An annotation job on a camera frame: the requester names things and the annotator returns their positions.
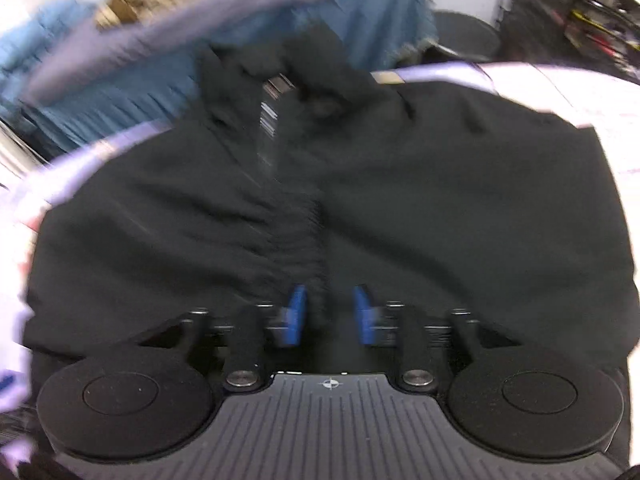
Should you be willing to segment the light blue quilt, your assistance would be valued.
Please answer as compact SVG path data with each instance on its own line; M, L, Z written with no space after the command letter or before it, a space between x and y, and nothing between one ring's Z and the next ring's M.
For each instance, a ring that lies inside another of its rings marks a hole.
M95 8L94 3L54 0L1 37L1 116L5 120L18 109L18 96L30 73Z

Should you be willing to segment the grey blanket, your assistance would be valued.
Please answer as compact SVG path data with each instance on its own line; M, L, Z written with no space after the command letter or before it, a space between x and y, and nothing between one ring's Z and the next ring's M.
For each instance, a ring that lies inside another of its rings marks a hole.
M262 11L320 0L192 0L142 24L77 25L30 74L21 101L49 105L115 70L169 52Z

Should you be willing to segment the dark round chair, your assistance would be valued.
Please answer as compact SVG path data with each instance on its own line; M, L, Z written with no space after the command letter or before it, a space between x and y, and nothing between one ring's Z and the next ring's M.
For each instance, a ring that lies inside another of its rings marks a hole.
M436 11L434 23L437 29L434 48L448 58L484 63L494 60L500 52L498 30L473 15Z

